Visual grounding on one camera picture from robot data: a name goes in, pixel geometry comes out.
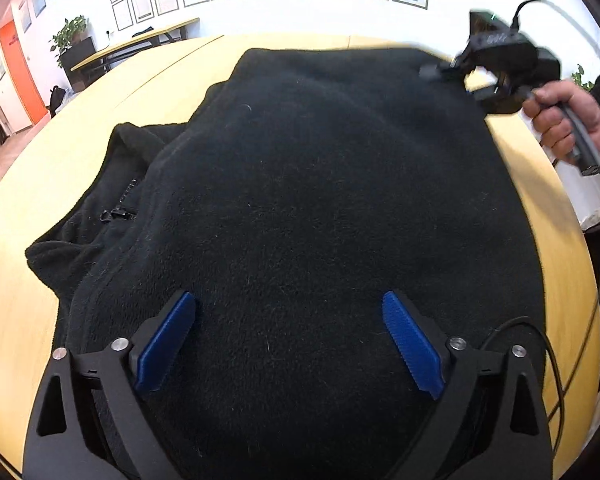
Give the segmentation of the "person's right hand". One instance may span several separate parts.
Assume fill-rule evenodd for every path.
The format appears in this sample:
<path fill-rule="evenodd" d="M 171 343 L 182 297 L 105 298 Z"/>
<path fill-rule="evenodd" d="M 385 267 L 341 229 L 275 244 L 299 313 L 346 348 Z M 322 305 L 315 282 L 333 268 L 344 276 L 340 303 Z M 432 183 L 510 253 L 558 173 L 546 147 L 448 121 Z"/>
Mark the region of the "person's right hand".
<path fill-rule="evenodd" d="M 522 103 L 522 111 L 541 136 L 541 144 L 563 162 L 574 163 L 573 123 L 559 104 L 568 105 L 600 152 L 600 104 L 570 80 L 552 81 L 535 89 Z"/>

